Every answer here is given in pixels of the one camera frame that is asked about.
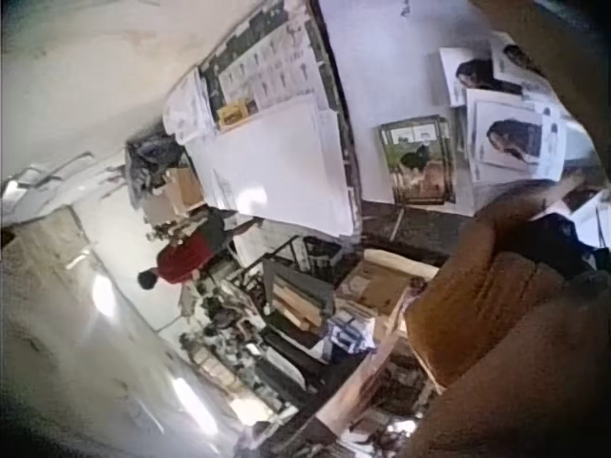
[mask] box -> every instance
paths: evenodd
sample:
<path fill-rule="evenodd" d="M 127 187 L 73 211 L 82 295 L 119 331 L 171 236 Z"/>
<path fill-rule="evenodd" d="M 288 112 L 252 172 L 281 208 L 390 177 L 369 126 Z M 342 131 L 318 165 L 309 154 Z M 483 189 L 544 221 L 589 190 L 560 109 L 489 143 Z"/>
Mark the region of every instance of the box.
<path fill-rule="evenodd" d="M 200 181 L 191 167 L 168 169 L 166 176 L 168 181 L 177 187 L 177 191 L 169 197 L 179 213 L 203 204 Z"/>
<path fill-rule="evenodd" d="M 425 284 L 437 273 L 437 268 L 408 260 L 382 250 L 366 250 L 364 259 L 348 274 L 335 291 L 337 309 L 356 308 L 376 318 L 373 338 L 381 342 L 387 334 L 387 323 L 399 318 L 399 329 L 405 333 L 405 323 L 397 314 L 419 292 L 413 291 L 413 280 Z"/>

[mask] long dark hair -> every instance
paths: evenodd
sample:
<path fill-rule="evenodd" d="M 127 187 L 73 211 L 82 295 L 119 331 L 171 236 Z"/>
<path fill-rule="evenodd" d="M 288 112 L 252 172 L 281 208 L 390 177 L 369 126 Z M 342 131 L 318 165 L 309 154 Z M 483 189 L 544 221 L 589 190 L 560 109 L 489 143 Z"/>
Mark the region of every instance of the long dark hair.
<path fill-rule="evenodd" d="M 489 140 L 491 140 L 491 134 L 507 136 L 509 141 L 530 156 L 539 156 L 540 154 L 541 126 L 537 124 L 517 121 L 515 119 L 504 119 L 502 121 L 496 121 L 490 126 L 486 133 Z M 512 148 L 504 151 L 516 159 L 524 161 L 519 151 Z"/>
<path fill-rule="evenodd" d="M 456 77 L 460 75 L 472 76 L 479 82 L 495 85 L 495 75 L 493 73 L 493 61 L 486 59 L 473 59 L 468 62 L 463 62 L 456 69 Z"/>
<path fill-rule="evenodd" d="M 509 58 L 509 60 L 520 68 L 536 73 L 539 76 L 543 76 L 543 73 L 537 67 L 537 65 L 535 65 L 535 62 L 531 60 L 531 58 L 522 50 L 520 46 L 507 45 L 503 49 L 503 53 Z"/>

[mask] printed photograph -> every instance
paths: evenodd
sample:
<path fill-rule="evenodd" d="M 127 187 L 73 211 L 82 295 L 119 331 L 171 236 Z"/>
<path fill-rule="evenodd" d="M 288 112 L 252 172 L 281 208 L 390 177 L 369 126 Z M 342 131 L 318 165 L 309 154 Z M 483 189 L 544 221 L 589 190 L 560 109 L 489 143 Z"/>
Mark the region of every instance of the printed photograph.
<path fill-rule="evenodd" d="M 477 160 L 518 170 L 563 162 L 557 120 L 529 109 L 480 102 L 476 105 Z"/>
<path fill-rule="evenodd" d="M 442 204 L 453 198 L 447 135 L 447 121 L 437 116 L 380 128 L 396 203 Z"/>
<path fill-rule="evenodd" d="M 507 33 L 495 32 L 490 47 L 494 78 L 520 85 L 528 92 L 554 93 L 541 69 Z"/>
<path fill-rule="evenodd" d="M 441 48 L 439 53 L 453 107 L 465 105 L 465 91 L 468 89 L 510 94 L 521 92 L 519 86 L 495 79 L 493 61 L 484 52 L 468 48 Z"/>

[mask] stack of paper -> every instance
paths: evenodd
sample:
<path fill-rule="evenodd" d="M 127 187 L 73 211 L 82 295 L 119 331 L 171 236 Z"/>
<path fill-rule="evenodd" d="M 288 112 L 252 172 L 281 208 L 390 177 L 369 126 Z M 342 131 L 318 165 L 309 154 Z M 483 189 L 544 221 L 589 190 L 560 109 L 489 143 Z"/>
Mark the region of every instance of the stack of paper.
<path fill-rule="evenodd" d="M 295 97 L 187 144 L 205 201 L 334 237 L 354 231 L 337 114 Z"/>

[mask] red shirt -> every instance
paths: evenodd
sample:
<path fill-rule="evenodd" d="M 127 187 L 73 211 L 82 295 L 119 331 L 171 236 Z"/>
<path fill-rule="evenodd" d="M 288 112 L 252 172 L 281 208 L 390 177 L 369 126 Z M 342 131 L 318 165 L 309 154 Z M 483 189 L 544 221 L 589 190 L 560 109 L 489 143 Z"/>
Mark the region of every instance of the red shirt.
<path fill-rule="evenodd" d="M 157 256 L 158 274 L 168 283 L 191 280 L 194 270 L 200 270 L 214 253 L 200 231 L 194 232 L 181 245 L 168 245 Z"/>

